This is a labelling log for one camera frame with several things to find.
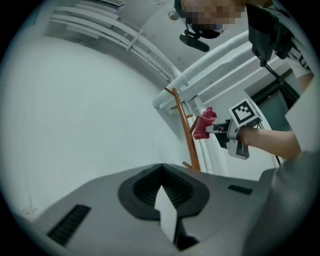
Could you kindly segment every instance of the person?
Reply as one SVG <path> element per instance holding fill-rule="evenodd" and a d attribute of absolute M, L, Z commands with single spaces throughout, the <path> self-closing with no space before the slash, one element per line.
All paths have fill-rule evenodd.
<path fill-rule="evenodd" d="M 290 18 L 289 12 L 276 0 L 181 0 L 182 9 L 186 13 L 195 14 L 192 15 L 192 22 L 202 26 L 204 30 L 212 28 L 212 24 L 234 24 L 236 19 L 241 17 L 241 13 L 245 11 L 246 4 L 265 8 L 271 14 L 278 15 L 280 21 L 284 14 L 284 19 Z M 298 47 L 295 45 L 292 47 L 286 60 L 304 92 L 314 75 Z M 301 153 L 293 131 L 265 130 L 243 126 L 238 133 L 238 139 L 246 146 L 259 148 L 286 160 Z"/>

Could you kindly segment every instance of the black cable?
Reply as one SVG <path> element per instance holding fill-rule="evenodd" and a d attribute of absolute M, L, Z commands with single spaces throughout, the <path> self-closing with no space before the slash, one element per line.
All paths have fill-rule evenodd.
<path fill-rule="evenodd" d="M 283 86 L 290 86 L 285 80 L 283 80 L 267 63 L 265 64 L 266 70 L 268 70 Z"/>
<path fill-rule="evenodd" d="M 281 165 L 279 157 L 277 155 L 275 155 L 276 160 L 278 161 L 279 166 Z"/>
<path fill-rule="evenodd" d="M 295 96 L 290 90 L 288 90 L 288 88 L 286 88 L 285 86 L 282 86 L 280 89 L 282 90 L 283 96 L 289 98 L 292 102 L 297 101 L 298 97 Z"/>

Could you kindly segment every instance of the wooden stand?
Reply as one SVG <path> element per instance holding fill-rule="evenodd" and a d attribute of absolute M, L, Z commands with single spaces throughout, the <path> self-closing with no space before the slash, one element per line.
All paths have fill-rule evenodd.
<path fill-rule="evenodd" d="M 192 114 L 186 115 L 185 114 L 185 110 L 182 107 L 178 92 L 176 88 L 173 88 L 172 91 L 164 88 L 168 93 L 172 94 L 175 100 L 175 104 L 176 106 L 172 107 L 171 109 L 178 109 L 179 111 L 179 115 L 181 118 L 181 122 L 182 122 L 182 126 L 183 126 L 183 131 L 184 131 L 184 135 L 185 135 L 185 139 L 186 139 L 186 143 L 188 145 L 188 149 L 189 149 L 189 154 L 190 154 L 190 159 L 191 159 L 191 165 L 183 162 L 182 164 L 184 166 L 186 166 L 189 169 L 192 169 L 194 171 L 198 171 L 200 172 L 200 164 L 199 164 L 199 160 L 198 160 L 198 155 L 197 155 L 197 151 L 196 151 L 196 146 L 194 143 L 194 139 L 192 137 L 192 132 L 195 129 L 197 120 L 199 117 L 196 118 L 194 124 L 192 125 L 192 127 L 189 127 L 189 123 L 187 121 L 187 118 L 192 117 Z"/>

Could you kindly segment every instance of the red fabric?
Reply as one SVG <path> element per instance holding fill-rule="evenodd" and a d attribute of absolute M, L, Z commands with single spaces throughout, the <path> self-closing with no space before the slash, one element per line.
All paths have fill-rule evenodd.
<path fill-rule="evenodd" d="M 212 107 L 208 107 L 208 109 L 199 116 L 198 121 L 195 124 L 193 137 L 196 140 L 209 139 L 210 133 L 206 132 L 206 127 L 212 126 L 216 119 L 217 114 L 212 111 Z"/>

